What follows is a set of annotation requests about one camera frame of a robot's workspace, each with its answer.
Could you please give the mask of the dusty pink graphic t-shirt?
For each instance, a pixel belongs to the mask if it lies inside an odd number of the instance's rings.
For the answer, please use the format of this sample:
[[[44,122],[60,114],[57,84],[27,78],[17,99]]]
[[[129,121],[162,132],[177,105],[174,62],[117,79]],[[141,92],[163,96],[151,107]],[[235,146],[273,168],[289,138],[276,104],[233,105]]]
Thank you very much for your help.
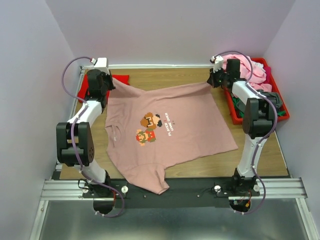
[[[162,194],[167,168],[237,149],[206,82],[142,90],[113,80],[107,154],[132,185]]]

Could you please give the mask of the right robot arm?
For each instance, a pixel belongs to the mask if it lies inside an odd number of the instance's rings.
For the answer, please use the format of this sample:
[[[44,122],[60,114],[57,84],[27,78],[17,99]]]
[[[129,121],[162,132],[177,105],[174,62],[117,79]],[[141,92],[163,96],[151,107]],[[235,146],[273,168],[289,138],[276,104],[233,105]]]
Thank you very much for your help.
[[[215,186],[219,197],[243,196],[255,191],[257,165],[264,144],[274,132],[278,120],[273,100],[255,90],[248,80],[241,78],[240,60],[213,56],[207,83],[214,88],[222,87],[238,97],[245,105],[242,130],[245,143],[241,160],[231,179]]]

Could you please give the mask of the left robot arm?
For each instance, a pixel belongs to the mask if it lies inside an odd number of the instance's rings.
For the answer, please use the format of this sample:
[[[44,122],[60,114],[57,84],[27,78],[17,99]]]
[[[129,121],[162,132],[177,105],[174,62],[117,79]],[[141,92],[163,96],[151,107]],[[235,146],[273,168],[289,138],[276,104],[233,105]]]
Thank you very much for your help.
[[[95,147],[91,126],[107,106],[107,92],[115,89],[111,73],[99,69],[87,72],[88,88],[80,110],[67,122],[56,126],[57,159],[68,167],[74,167],[87,180],[87,190],[99,197],[116,195],[108,172],[95,160]]]

